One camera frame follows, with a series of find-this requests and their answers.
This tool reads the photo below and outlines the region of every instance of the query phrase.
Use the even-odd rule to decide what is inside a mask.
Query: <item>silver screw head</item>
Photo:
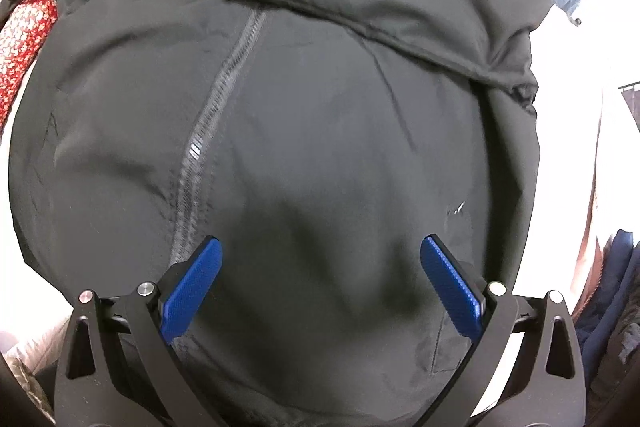
[[[489,283],[489,291],[492,294],[497,295],[498,297],[500,297],[501,295],[504,295],[505,293],[507,293],[507,288],[501,282],[493,281],[493,282]]]
[[[560,304],[564,299],[564,297],[562,297],[562,294],[558,290],[551,290],[549,292],[549,298],[556,304]]]
[[[78,300],[82,302],[82,304],[87,304],[87,302],[89,302],[93,298],[94,293],[91,290],[84,290],[78,297]]]
[[[143,282],[140,286],[138,286],[138,295],[142,295],[143,297],[151,295],[153,291],[154,284],[152,282]]]

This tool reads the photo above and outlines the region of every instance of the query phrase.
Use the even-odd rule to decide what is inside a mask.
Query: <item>jacket zipper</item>
[[[200,208],[202,170],[209,147],[216,136],[220,117],[224,111],[242,67],[260,36],[266,12],[252,10],[249,20],[235,47],[213,81],[207,103],[201,111],[182,157],[178,178],[174,240],[170,263],[180,263],[189,258],[194,248],[194,235]]]

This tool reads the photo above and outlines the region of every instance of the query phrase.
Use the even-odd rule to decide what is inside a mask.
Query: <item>black fabric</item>
[[[409,425],[468,346],[422,238],[514,281],[550,6],[58,0],[12,137],[23,248],[72,301],[215,235],[222,271],[175,347],[232,426]]]
[[[634,369],[640,363],[640,275],[637,267],[628,299],[623,305],[622,314],[608,338],[606,352],[588,390],[588,425],[621,425],[613,422],[617,415],[624,416],[623,411],[617,409],[636,409],[635,400],[640,387],[640,375],[638,369]],[[626,396],[618,396],[620,390],[626,390]],[[635,418],[636,423],[632,425],[638,424],[640,411]]]

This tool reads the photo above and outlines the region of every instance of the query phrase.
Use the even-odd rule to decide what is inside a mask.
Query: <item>blue gripper pad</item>
[[[439,247],[437,237],[434,239],[428,235],[422,241],[420,263],[458,333],[470,338],[473,342],[478,340],[482,333],[481,302],[449,260],[443,248]]]
[[[222,266],[222,245],[211,239],[162,306],[160,333],[167,344],[185,334]]]

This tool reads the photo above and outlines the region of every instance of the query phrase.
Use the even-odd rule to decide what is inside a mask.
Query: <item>red patterned fabric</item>
[[[27,0],[15,7],[0,30],[0,129],[24,74],[57,18],[54,0]]]

